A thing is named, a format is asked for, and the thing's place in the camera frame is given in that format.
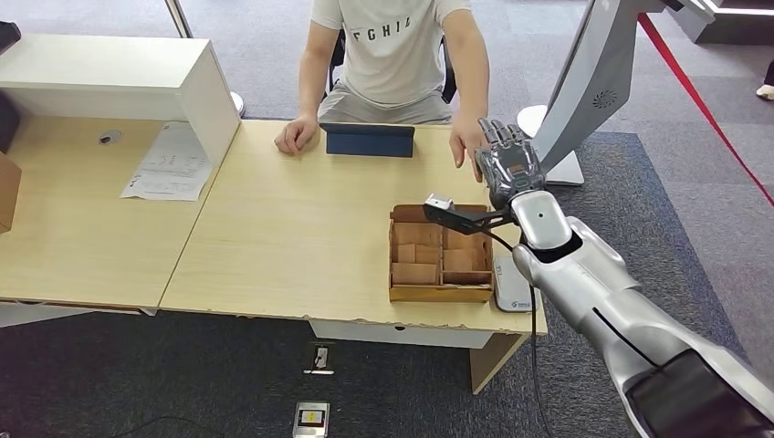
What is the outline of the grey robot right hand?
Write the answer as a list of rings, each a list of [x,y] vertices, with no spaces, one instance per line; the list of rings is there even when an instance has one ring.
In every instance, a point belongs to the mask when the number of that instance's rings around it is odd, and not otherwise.
[[[479,118],[486,146],[475,152],[476,167],[489,190],[489,201],[495,210],[503,210],[519,193],[545,189],[546,175],[531,138],[515,124]]]

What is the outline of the person's left hand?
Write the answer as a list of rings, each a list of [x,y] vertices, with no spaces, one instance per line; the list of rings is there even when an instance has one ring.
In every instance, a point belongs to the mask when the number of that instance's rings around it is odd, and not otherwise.
[[[483,181],[483,176],[476,163],[476,150],[485,144],[486,139],[476,117],[464,115],[462,112],[453,117],[449,146],[455,167],[459,169],[469,160],[478,183]]]

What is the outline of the person's right hand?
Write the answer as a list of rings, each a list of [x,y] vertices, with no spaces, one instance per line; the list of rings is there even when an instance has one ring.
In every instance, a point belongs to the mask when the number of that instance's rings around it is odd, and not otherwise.
[[[274,144],[285,154],[299,155],[319,130],[316,116],[299,116],[288,122],[276,136]]]

